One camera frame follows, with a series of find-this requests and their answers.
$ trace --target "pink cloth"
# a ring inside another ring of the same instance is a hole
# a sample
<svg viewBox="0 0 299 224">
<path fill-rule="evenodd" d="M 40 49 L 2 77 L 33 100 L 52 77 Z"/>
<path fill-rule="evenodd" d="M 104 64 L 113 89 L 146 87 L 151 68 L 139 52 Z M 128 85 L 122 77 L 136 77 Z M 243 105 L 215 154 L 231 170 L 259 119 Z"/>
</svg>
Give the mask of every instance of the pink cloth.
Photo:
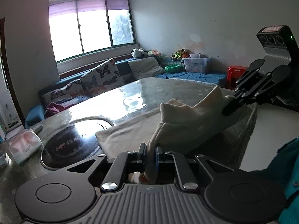
<svg viewBox="0 0 299 224">
<path fill-rule="evenodd" d="M 48 104 L 48 106 L 47 106 L 46 112 L 44 112 L 44 116 L 46 118 L 48 118 L 48 117 L 50 117 L 50 116 L 52 116 L 54 114 L 58 114 L 58 113 L 60 113 L 60 112 L 62 112 L 64 110 L 66 110 L 66 109 L 68 109 L 68 108 L 70 108 L 70 107 L 72 107 L 74 105 L 75 104 L 69 104 L 67 106 L 62 106 L 62 105 L 56 104 L 54 102 L 50 102 Z"/>
</svg>

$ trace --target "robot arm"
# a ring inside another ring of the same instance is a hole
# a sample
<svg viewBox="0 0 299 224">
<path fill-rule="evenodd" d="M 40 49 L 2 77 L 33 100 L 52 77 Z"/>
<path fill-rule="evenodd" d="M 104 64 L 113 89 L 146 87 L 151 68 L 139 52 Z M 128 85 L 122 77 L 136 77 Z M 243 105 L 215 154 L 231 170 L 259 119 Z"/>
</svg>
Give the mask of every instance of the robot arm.
<svg viewBox="0 0 299 224">
<path fill-rule="evenodd" d="M 145 168 L 145 143 L 138 152 L 95 155 L 26 182 L 15 195 L 23 224 L 256 224 L 277 220 L 284 209 L 277 182 L 202 154 L 186 159 L 157 147 L 155 156 L 156 184 L 127 182 L 128 173 Z"/>
<path fill-rule="evenodd" d="M 263 28 L 257 37 L 266 56 L 252 62 L 236 81 L 235 99 L 223 109 L 225 116 L 244 104 L 263 104 L 276 96 L 284 103 L 289 102 L 283 99 L 296 82 L 299 66 L 295 38 L 286 25 Z"/>
</svg>

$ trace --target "mattress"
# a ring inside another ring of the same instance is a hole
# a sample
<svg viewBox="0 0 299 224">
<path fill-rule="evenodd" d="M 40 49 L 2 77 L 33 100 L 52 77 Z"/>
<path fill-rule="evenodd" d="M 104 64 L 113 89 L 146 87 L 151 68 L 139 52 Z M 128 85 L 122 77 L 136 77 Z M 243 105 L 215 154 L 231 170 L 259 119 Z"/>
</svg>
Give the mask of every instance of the mattress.
<svg viewBox="0 0 299 224">
<path fill-rule="evenodd" d="M 196 73 L 196 72 L 179 72 L 179 73 L 164 73 L 163 75 L 157 75 L 157 78 L 177 78 L 177 79 L 186 79 L 192 81 L 201 81 L 206 83 L 212 83 L 219 85 L 220 87 L 225 87 L 226 85 L 226 73 L 218 71 L 210 71 L 207 74 Z"/>
</svg>

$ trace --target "teal fabric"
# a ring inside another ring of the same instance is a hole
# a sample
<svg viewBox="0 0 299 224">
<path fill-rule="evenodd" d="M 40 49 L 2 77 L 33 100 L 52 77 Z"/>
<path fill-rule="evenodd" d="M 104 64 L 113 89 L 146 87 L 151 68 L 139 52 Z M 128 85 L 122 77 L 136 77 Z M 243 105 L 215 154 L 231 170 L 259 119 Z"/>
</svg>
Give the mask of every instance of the teal fabric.
<svg viewBox="0 0 299 224">
<path fill-rule="evenodd" d="M 179 79 L 189 79 L 194 81 L 208 82 L 225 87 L 226 84 L 226 73 L 218 71 L 210 71 L 208 73 L 197 73 L 197 72 L 178 72 L 170 73 L 166 72 L 162 75 L 155 76 L 157 78 L 179 78 Z"/>
<path fill-rule="evenodd" d="M 285 189 L 287 199 L 299 194 L 299 138 L 290 141 L 277 151 L 276 157 L 269 166 L 256 172 L 269 179 L 280 182 Z M 289 200 L 290 205 L 281 213 L 280 224 L 299 224 L 299 197 Z"/>
</svg>

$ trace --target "doorway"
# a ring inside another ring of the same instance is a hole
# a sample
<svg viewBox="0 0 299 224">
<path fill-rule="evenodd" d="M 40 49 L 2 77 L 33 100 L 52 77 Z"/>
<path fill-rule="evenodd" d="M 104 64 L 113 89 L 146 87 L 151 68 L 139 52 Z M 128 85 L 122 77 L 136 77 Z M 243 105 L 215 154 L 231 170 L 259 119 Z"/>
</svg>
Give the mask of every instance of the doorway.
<svg viewBox="0 0 299 224">
<path fill-rule="evenodd" d="M 25 118 L 18 103 L 6 57 L 5 19 L 0 19 L 0 126 L 8 133 L 25 124 Z"/>
</svg>

